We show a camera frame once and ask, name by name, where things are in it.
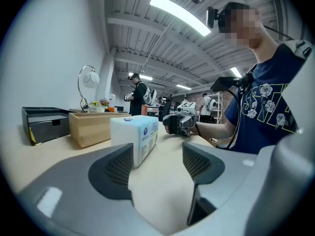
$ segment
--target black storage box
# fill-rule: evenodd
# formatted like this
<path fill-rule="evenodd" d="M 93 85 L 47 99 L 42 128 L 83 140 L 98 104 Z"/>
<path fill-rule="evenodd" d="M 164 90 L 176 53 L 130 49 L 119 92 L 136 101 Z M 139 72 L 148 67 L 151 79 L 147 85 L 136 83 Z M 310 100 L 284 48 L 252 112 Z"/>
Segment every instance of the black storage box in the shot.
<path fill-rule="evenodd" d="M 70 134 L 69 113 L 59 108 L 22 107 L 25 134 L 32 146 Z"/>

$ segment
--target white pillar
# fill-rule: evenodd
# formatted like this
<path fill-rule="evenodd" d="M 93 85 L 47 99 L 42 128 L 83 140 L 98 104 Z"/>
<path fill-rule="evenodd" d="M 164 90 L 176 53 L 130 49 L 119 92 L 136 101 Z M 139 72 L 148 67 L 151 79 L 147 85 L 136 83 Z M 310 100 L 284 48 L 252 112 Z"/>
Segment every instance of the white pillar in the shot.
<path fill-rule="evenodd" d="M 110 83 L 115 65 L 116 48 L 112 48 L 110 54 L 104 57 L 102 67 L 99 72 L 99 83 L 96 88 L 96 100 L 108 99 L 110 91 Z"/>

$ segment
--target white box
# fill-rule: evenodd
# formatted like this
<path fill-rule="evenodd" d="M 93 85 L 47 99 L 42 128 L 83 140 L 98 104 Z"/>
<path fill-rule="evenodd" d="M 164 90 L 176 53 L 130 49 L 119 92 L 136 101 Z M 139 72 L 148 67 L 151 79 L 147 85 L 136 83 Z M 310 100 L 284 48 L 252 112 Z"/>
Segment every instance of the white box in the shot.
<path fill-rule="evenodd" d="M 133 116 L 110 119 L 112 146 L 133 144 L 133 165 L 139 167 L 158 139 L 158 118 Z"/>

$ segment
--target small plant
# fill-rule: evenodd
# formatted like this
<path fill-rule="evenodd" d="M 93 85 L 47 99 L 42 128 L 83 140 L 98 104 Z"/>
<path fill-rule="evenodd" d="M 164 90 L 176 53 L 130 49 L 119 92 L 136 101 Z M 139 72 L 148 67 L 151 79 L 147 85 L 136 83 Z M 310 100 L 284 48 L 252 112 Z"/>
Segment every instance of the small plant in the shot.
<path fill-rule="evenodd" d="M 109 101 L 108 100 L 100 99 L 99 101 L 100 101 L 102 106 L 104 106 L 104 107 L 108 107 L 109 106 Z"/>
<path fill-rule="evenodd" d="M 95 101 L 92 101 L 92 102 L 90 103 L 90 105 L 96 106 L 97 103 L 99 103 L 99 101 L 95 100 Z"/>

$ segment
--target ceiling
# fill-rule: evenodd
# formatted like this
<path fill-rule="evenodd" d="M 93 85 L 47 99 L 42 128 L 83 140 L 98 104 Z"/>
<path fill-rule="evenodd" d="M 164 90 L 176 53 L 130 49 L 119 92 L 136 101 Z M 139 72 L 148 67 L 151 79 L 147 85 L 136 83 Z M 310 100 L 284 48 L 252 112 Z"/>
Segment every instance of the ceiling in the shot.
<path fill-rule="evenodd" d="M 219 11 L 229 2 L 244 2 L 258 9 L 263 24 L 277 29 L 273 0 L 171 0 L 205 22 L 206 8 Z M 224 40 L 215 24 L 203 37 L 180 19 L 150 6 L 150 0 L 107 0 L 106 31 L 110 48 L 116 48 L 115 73 L 121 90 L 130 92 L 128 72 L 143 71 L 153 77 L 149 87 L 158 95 L 183 92 L 177 84 L 194 91 L 209 89 L 219 76 L 233 76 L 236 66 L 241 73 L 255 63 L 253 53 Z"/>

